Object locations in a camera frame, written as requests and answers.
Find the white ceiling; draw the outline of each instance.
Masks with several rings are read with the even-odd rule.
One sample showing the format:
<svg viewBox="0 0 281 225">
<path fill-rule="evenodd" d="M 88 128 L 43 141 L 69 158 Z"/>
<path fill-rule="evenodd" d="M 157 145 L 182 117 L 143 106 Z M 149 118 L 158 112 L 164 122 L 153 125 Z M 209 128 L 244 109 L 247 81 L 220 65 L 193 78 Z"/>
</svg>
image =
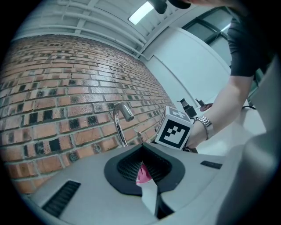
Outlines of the white ceiling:
<svg viewBox="0 0 281 225">
<path fill-rule="evenodd" d="M 137 25 L 128 18 L 145 0 L 46 0 L 30 14 L 15 39 L 40 34 L 76 35 L 139 56 L 167 26 L 187 11 L 169 2 L 163 15 L 154 9 Z"/>
</svg>

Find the hand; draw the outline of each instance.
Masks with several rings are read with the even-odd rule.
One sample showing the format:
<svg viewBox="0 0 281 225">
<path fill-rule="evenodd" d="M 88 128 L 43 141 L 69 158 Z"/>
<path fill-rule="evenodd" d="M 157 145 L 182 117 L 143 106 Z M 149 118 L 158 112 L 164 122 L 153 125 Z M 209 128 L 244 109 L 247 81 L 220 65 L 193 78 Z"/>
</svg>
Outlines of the hand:
<svg viewBox="0 0 281 225">
<path fill-rule="evenodd" d="M 196 121 L 191 130 L 191 134 L 187 140 L 186 146 L 195 149 L 201 142 L 207 139 L 207 133 L 204 125 L 200 121 Z"/>
</svg>

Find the faucet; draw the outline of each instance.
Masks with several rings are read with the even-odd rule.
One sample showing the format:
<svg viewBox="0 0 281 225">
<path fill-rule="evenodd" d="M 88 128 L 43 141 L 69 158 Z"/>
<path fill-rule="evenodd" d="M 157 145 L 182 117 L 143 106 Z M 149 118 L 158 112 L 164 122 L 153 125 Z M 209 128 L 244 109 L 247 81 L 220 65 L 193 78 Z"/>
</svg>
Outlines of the faucet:
<svg viewBox="0 0 281 225">
<path fill-rule="evenodd" d="M 123 147 L 128 146 L 125 136 L 123 134 L 122 128 L 120 126 L 120 122 L 119 122 L 119 111 L 122 112 L 125 120 L 127 122 L 132 121 L 135 116 L 132 114 L 131 110 L 124 104 L 121 102 L 116 103 L 116 105 L 113 108 L 113 118 L 114 118 L 114 124 L 118 133 L 118 137 L 119 140 L 122 144 Z"/>
</svg>

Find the silver watch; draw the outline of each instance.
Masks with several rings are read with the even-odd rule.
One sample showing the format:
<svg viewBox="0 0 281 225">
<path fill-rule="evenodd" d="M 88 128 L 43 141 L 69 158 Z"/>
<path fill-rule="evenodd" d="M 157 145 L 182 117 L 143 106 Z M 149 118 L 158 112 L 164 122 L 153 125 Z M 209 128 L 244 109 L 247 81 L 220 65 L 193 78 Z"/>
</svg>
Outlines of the silver watch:
<svg viewBox="0 0 281 225">
<path fill-rule="evenodd" d="M 204 128 L 205 128 L 206 133 L 207 133 L 207 139 L 206 140 L 210 139 L 215 133 L 211 121 L 205 116 L 200 116 L 200 117 L 196 118 L 194 120 L 194 123 L 197 120 L 200 121 L 204 125 Z"/>
</svg>

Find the white cube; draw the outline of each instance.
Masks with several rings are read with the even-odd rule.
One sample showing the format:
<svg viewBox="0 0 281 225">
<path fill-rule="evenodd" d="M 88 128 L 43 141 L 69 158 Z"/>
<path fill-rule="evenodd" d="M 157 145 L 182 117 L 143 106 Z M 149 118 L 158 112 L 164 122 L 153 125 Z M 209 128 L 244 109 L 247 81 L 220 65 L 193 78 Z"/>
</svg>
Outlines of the white cube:
<svg viewBox="0 0 281 225">
<path fill-rule="evenodd" d="M 155 142 L 181 150 L 191 132 L 193 123 L 185 112 L 166 106 L 157 128 Z"/>
</svg>

